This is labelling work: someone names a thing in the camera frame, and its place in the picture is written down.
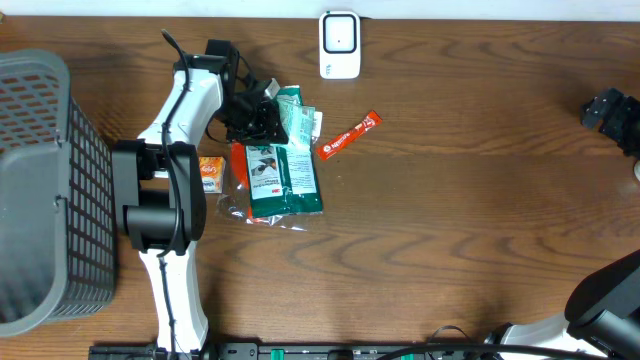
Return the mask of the mint green wipes pack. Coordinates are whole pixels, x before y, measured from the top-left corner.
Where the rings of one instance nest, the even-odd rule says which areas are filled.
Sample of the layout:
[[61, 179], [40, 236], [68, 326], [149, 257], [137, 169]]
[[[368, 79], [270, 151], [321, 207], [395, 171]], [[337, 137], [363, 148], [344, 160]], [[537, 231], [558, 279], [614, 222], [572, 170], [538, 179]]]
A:
[[311, 147], [315, 108], [304, 106], [298, 96], [278, 95], [282, 126], [288, 135], [287, 147], [307, 151]]

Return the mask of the orange tissue pack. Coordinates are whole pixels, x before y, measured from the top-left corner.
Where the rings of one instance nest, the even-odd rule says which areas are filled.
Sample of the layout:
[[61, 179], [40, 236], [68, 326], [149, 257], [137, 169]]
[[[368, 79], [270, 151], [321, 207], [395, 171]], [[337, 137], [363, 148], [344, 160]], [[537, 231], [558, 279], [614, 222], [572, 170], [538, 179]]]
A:
[[220, 194], [223, 190], [226, 160], [221, 156], [200, 157], [199, 169], [206, 194]]

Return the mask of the green grip gloves package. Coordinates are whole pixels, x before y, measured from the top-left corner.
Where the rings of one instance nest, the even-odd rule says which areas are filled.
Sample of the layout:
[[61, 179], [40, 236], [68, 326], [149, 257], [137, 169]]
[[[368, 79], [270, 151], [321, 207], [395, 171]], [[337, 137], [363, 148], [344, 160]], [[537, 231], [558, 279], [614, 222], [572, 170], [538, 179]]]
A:
[[[302, 104], [308, 106], [297, 85], [281, 88], [278, 95], [298, 96]], [[245, 148], [250, 212], [253, 218], [317, 214], [323, 211], [311, 154], [316, 120], [315, 109], [311, 147], [307, 151], [290, 149], [287, 144]]]

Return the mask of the red dustpan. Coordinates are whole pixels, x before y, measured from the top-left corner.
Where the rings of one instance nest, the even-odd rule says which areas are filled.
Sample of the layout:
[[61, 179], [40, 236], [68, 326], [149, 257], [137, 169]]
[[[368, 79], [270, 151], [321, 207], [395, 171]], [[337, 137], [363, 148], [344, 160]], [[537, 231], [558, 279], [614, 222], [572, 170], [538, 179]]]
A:
[[228, 219], [249, 225], [307, 230], [309, 228], [309, 218], [322, 214], [324, 204], [323, 211], [317, 214], [296, 214], [268, 218], [253, 218], [251, 216], [245, 157], [246, 147], [239, 143], [231, 146], [229, 157], [230, 175], [228, 176], [228, 183], [217, 201], [217, 212]]

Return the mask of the red snack stick packet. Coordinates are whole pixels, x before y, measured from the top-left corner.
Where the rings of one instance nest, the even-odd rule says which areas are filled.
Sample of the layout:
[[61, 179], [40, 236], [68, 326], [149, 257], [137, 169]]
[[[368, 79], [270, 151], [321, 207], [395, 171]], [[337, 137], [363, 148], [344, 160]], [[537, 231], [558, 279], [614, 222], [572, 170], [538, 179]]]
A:
[[338, 135], [336, 138], [331, 141], [325, 143], [324, 145], [318, 147], [316, 149], [316, 154], [321, 160], [327, 160], [330, 157], [336, 155], [341, 150], [346, 148], [348, 145], [353, 143], [360, 136], [365, 134], [372, 128], [380, 125], [382, 122], [382, 118], [380, 115], [371, 110], [362, 121], [360, 121], [357, 125], [355, 125], [349, 131]]

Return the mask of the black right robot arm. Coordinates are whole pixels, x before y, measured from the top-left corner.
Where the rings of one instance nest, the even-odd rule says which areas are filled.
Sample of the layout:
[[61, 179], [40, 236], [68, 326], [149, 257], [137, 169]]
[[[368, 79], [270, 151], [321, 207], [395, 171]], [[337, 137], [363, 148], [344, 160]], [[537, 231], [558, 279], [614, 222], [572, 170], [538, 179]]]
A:
[[[580, 122], [639, 157], [639, 100], [609, 88], [581, 106]], [[489, 359], [551, 359], [551, 351], [598, 359], [639, 357], [639, 252], [634, 251], [587, 276], [562, 314], [530, 323], [506, 323], [490, 333], [487, 345], [540, 350], [489, 354]]]

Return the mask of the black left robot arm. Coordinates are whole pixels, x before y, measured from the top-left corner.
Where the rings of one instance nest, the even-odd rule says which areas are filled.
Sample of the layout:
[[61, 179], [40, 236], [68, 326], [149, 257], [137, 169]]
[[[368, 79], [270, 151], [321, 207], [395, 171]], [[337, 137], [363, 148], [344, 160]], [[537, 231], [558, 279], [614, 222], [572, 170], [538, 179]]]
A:
[[213, 120], [231, 143], [285, 144], [289, 137], [270, 81], [241, 75], [247, 62], [231, 42], [211, 39], [193, 54], [163, 36], [178, 54], [173, 87], [149, 127], [112, 150], [116, 224], [151, 282], [159, 322], [152, 358], [213, 359], [195, 256], [207, 217], [198, 145]]

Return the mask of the white barcode scanner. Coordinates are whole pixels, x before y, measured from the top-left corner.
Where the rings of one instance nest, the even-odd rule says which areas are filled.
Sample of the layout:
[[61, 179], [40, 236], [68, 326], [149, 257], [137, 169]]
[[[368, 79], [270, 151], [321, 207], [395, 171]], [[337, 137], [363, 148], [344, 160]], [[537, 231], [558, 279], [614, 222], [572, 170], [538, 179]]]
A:
[[355, 79], [361, 69], [361, 21], [352, 11], [325, 11], [319, 25], [319, 73], [327, 80]]

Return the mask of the grey plastic basket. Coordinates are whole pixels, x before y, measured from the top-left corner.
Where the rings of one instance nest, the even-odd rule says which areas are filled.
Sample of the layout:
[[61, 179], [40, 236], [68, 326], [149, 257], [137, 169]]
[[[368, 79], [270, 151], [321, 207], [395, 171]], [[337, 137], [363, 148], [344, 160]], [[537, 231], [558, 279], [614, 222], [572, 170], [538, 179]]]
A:
[[1, 55], [1, 334], [101, 311], [115, 292], [111, 153], [56, 54]]

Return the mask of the black mounting rail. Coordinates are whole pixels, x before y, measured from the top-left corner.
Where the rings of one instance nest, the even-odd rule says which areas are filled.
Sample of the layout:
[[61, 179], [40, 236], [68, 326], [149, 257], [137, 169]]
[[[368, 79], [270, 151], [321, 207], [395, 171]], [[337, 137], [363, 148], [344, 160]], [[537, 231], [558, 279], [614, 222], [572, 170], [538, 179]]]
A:
[[252, 342], [206, 343], [200, 350], [187, 350], [175, 345], [175, 353], [156, 344], [93, 345], [90, 360], [376, 360], [387, 354], [410, 348], [389, 344], [259, 344]]

